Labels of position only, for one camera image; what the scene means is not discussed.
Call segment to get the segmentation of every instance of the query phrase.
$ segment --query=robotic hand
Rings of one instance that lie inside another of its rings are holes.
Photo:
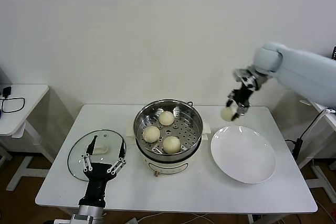
[[[229,116],[231,121],[247,112],[250,96],[272,77],[320,105],[336,106],[335,60],[269,42],[257,50],[251,66],[234,71],[235,80],[242,85],[229,94],[226,102],[227,109],[233,102],[238,105],[236,113]]]
[[[105,188],[108,181],[114,179],[121,168],[126,164],[125,143],[119,150],[119,159],[113,164],[91,162],[94,145],[97,136],[88,145],[85,155],[81,156],[83,172],[88,177],[89,183],[85,196],[79,201],[78,214],[74,214],[71,220],[46,221],[45,224],[103,224],[103,208],[105,207]]]

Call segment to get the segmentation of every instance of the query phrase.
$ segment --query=pot base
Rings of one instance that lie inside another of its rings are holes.
[[[162,164],[156,161],[153,161],[147,157],[144,158],[146,166],[155,172],[155,175],[173,175],[176,173],[180,173],[186,170],[189,165],[194,161],[196,153],[191,157],[187,158],[182,162],[177,162],[173,164]]]

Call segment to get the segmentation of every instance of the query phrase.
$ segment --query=glass lid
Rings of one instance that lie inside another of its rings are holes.
[[[96,138],[96,144],[91,162],[113,165],[119,157],[125,158],[126,145],[121,135],[112,130],[92,131],[74,144],[68,156],[69,171],[80,180],[89,181],[83,172],[84,166],[81,156],[85,155],[88,145],[94,138]]]

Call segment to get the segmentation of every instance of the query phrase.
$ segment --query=white table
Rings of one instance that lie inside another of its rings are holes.
[[[196,106],[202,119],[210,124],[210,137],[221,127],[236,124],[254,129],[269,139],[277,155],[277,168],[270,180],[256,185],[240,183],[222,173],[211,157],[210,141],[202,141],[195,162],[187,170],[173,176],[154,177],[146,168],[135,140],[125,137],[141,108],[140,105],[83,106],[35,202],[41,206],[77,208],[87,183],[69,173],[69,151],[83,135],[98,129],[112,129],[125,138],[127,164],[116,179],[107,184],[106,210],[275,214],[256,223],[273,223],[287,214],[317,211],[304,178],[266,107],[251,107],[246,116],[227,123],[219,114],[222,107]]]
[[[31,141],[35,147],[51,162],[54,161],[55,154],[48,148],[40,145],[42,138],[33,126],[27,121],[27,117],[38,104],[38,102],[47,93],[49,87],[43,84],[2,84],[0,90],[4,87],[12,87],[11,95],[8,98],[25,98],[25,106],[22,110],[14,113],[2,113],[0,117],[0,136],[19,137],[22,135],[23,130],[26,130],[31,136]],[[18,109],[18,103],[22,101],[6,101],[4,108],[7,111]],[[12,157],[1,147],[0,155],[3,158],[10,160]],[[28,169],[26,168],[33,157],[27,156],[21,163],[17,172],[9,182],[6,190],[13,191],[22,177],[45,177],[48,170],[45,169]]]

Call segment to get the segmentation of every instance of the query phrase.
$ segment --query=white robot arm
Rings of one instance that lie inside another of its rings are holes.
[[[235,70],[234,77],[242,85],[226,103],[227,107],[234,101],[238,105],[232,121],[247,112],[251,94],[272,77],[320,105],[336,106],[336,61],[311,52],[269,42],[257,50],[253,64]]]

